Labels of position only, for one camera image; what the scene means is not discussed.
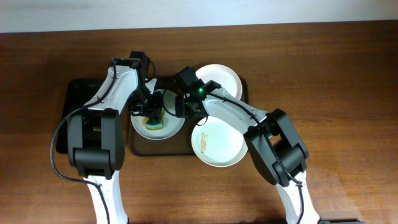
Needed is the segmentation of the green yellow sponge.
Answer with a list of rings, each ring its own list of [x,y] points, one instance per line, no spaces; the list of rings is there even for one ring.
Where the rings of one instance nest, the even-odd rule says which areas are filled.
[[[164,126],[163,115],[164,109],[156,109],[154,110],[148,117],[148,120],[145,123],[146,129],[148,130],[159,130]]]

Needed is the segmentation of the white plate bottom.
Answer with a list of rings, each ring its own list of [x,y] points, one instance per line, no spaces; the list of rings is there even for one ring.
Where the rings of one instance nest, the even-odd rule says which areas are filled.
[[[191,135],[196,156],[213,167],[228,167],[238,163],[247,153],[243,135],[226,122],[206,117],[199,120]]]

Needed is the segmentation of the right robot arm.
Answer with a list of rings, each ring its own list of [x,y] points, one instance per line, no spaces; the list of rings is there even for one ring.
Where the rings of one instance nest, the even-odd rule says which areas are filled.
[[[212,116],[241,133],[258,173],[276,186],[287,223],[325,222],[314,209],[307,187],[308,149],[284,111],[256,109],[219,83],[199,79],[191,67],[175,74],[174,80],[182,91],[175,99],[176,115]]]

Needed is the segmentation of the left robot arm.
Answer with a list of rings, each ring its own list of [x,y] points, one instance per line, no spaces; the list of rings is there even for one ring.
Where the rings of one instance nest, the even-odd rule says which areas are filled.
[[[150,58],[140,51],[112,59],[99,90],[67,118],[69,163],[90,190],[97,223],[129,222],[119,185],[126,149],[121,113],[127,109],[162,125],[161,95],[146,86],[149,66]]]

